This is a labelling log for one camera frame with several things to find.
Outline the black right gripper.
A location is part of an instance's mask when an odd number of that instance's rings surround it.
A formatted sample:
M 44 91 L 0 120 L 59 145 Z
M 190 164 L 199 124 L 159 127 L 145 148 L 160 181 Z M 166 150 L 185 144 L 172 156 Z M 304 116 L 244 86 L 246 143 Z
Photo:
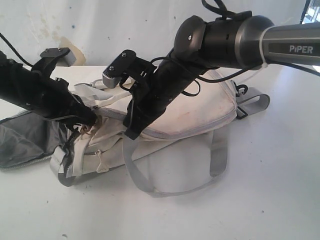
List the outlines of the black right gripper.
M 150 78 L 150 90 L 133 107 L 133 118 L 128 113 L 123 121 L 124 135 L 137 139 L 142 131 L 158 119 L 167 106 L 200 74 L 194 63 L 177 59 L 163 60 Z

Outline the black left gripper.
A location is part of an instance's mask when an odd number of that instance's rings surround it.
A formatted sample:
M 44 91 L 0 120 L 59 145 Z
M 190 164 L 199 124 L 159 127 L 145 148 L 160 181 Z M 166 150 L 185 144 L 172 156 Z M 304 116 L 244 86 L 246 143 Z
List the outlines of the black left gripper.
M 72 125 L 93 126 L 97 115 L 69 91 L 69 83 L 62 78 L 52 79 L 38 71 L 22 66 L 14 67 L 14 104 L 47 119 L 72 118 Z

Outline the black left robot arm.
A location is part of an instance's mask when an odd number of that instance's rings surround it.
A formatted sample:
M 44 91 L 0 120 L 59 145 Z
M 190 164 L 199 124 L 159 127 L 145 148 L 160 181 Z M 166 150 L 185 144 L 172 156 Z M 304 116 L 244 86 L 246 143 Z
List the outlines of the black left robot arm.
M 56 65 L 70 67 L 75 61 L 68 47 L 48 48 L 28 70 L 1 53 L 0 98 L 46 120 L 63 123 L 68 128 L 74 125 L 93 126 L 97 115 L 79 96 L 69 91 L 66 80 L 51 78 Z

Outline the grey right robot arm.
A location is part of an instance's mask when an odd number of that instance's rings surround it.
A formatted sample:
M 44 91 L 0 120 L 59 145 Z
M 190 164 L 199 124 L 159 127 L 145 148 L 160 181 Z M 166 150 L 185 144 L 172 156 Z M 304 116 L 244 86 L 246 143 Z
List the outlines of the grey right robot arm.
M 275 26 L 261 15 L 206 22 L 194 15 L 179 27 L 172 50 L 157 61 L 156 71 L 147 77 L 147 92 L 134 91 L 127 108 L 125 134 L 133 140 L 209 70 L 233 68 L 242 74 L 263 64 L 301 70 L 319 65 L 320 25 Z

